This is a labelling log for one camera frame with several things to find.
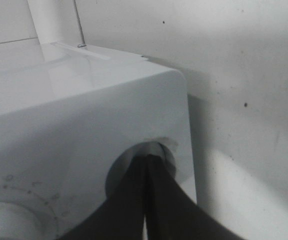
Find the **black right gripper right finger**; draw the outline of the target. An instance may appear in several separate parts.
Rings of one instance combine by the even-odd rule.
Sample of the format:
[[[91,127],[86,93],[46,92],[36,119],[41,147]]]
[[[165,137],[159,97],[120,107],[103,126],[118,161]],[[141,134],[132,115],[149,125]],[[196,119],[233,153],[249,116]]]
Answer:
[[[172,178],[162,158],[148,155],[146,224],[150,240],[239,240],[211,218]]]

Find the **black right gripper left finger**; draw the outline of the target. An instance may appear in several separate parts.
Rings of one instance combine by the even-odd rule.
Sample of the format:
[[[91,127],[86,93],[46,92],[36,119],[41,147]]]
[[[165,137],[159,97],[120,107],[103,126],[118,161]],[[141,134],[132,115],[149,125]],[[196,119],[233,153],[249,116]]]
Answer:
[[[113,194],[62,240],[141,240],[146,160],[135,157]]]

